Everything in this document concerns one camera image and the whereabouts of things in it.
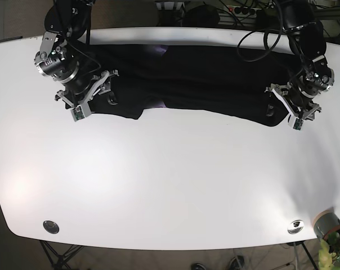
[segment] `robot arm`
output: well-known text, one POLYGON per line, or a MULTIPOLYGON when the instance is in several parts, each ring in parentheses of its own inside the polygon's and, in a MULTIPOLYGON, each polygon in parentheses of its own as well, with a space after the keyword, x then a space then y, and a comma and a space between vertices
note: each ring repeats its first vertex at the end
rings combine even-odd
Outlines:
POLYGON ((66 103, 75 121, 91 115, 88 102, 97 94, 108 95, 109 104, 117 104, 110 80, 118 72, 101 72, 101 65, 94 58, 72 44, 85 33, 94 3, 95 0, 54 1, 45 18, 46 32, 34 60, 43 76, 65 86, 64 91, 57 92, 55 100, 66 103))
MULTIPOLYGON (((326 42, 323 30, 315 21, 307 0, 278 0, 283 14, 283 28, 289 38, 290 48, 300 57, 302 70, 290 77, 287 85, 272 84, 267 88, 290 113, 289 124, 301 129, 305 120, 314 120, 321 107, 312 99, 326 92, 334 83, 334 72, 328 68, 325 58, 326 42)), ((101 65, 72 44, 87 29, 91 19, 91 7, 95 0, 54 0, 54 6, 45 19, 46 33, 35 65, 44 76, 52 77, 65 86, 58 91, 55 100, 63 100, 71 109, 75 121, 91 115, 88 102, 94 95, 107 95, 108 103, 117 100, 110 88, 116 70, 102 71, 101 65)), ((90 40, 90 29, 87 32, 90 40)))
POLYGON ((284 30, 292 52, 300 57, 302 70, 287 85, 272 84, 267 90, 278 98, 290 113, 289 125, 300 130, 305 120, 314 120, 321 112, 312 99, 327 92, 334 84, 334 71, 325 58, 326 42, 306 0, 278 0, 283 12, 284 30))

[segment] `floor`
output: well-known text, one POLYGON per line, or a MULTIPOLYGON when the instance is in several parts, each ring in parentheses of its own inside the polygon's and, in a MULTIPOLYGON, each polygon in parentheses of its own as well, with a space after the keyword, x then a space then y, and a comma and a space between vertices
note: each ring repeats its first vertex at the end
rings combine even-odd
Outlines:
MULTIPOLYGON (((4 0, 4 37, 32 37, 44 32, 43 19, 52 6, 52 0, 4 0)), ((116 28, 131 26, 155 26, 158 15, 153 3, 140 1, 98 0, 92 13, 93 28, 116 28)), ((317 261, 318 242, 305 242, 311 255, 317 261)), ((68 246, 54 243, 61 253, 68 246)), ((305 252, 298 248, 301 270, 313 269, 305 252)), ((185 270, 193 262, 201 262, 211 270, 226 269, 235 255, 244 255, 246 270, 273 270, 287 263, 283 269, 294 268, 294 250, 286 244, 249 247, 242 249, 201 250, 201 251, 146 251, 118 250, 85 247, 70 266, 92 270, 185 270)), ((18 237, 6 226, 0 208, 0 270, 47 270, 51 266, 37 240, 18 237)))

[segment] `green plant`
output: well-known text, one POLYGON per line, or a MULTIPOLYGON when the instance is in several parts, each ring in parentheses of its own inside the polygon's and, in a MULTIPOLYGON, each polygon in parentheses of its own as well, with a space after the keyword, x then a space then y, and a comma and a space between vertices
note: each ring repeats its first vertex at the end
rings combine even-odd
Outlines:
POLYGON ((320 270, 340 270, 340 234, 329 234, 328 242, 321 239, 319 250, 320 270))

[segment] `metal grommet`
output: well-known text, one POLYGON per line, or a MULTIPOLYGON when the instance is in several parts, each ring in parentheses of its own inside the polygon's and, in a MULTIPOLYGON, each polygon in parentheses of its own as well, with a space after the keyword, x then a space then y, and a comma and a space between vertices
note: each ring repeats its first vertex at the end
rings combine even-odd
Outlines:
POLYGON ((59 232, 58 225, 51 220, 44 221, 43 226, 47 232, 52 233, 53 235, 59 232))
POLYGON ((304 227, 304 222, 302 220, 295 220, 288 226, 288 233, 294 235, 301 231, 304 227))

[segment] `black garment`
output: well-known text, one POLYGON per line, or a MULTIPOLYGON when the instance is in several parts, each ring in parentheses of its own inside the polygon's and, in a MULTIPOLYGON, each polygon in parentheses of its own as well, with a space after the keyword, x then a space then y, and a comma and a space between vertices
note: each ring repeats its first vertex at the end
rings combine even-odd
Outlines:
MULTIPOLYGON (((85 50, 83 43, 78 47, 85 50)), ((248 119, 267 126, 278 125, 288 112, 269 93, 271 83, 286 84, 288 72, 272 57, 244 62, 236 48, 214 46, 101 45, 90 46, 104 70, 119 71, 111 90, 119 104, 109 105, 106 97, 90 102, 94 113, 138 119, 152 100, 161 100, 173 109, 207 110, 248 119), (274 107, 266 116, 268 105, 274 107)), ((244 49, 252 57, 260 53, 244 49)), ((272 53, 294 71, 297 57, 272 53)))

